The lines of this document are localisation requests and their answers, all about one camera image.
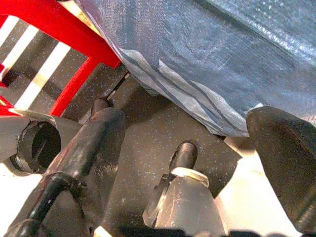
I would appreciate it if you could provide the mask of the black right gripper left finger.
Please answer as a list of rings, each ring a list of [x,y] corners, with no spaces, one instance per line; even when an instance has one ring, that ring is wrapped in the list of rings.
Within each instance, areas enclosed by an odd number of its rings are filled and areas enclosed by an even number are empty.
[[[11,108],[4,117],[7,237],[93,237],[115,182],[125,114],[98,99],[90,118]]]

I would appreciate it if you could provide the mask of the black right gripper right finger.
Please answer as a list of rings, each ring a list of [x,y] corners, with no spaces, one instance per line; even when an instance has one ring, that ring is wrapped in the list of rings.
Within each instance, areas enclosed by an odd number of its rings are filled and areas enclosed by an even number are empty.
[[[287,217],[303,234],[316,232],[316,128],[274,107],[246,116],[249,137]]]

